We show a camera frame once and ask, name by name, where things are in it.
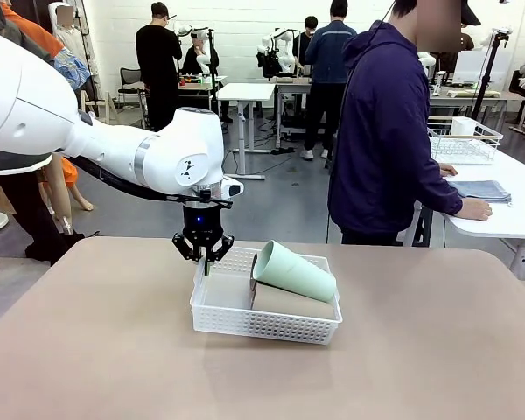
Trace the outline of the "person's right hand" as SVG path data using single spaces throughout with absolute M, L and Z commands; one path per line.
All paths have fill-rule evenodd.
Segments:
M 463 199 L 457 218 L 473 221 L 487 221 L 493 214 L 491 206 L 481 199 Z

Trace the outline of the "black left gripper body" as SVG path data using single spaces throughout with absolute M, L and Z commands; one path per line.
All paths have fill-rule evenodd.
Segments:
M 221 225 L 221 210 L 223 206 L 216 204 L 211 206 L 193 207 L 183 206 L 184 228 L 183 234 L 189 242 L 196 242 L 202 248 L 210 241 L 217 241 L 224 231 Z

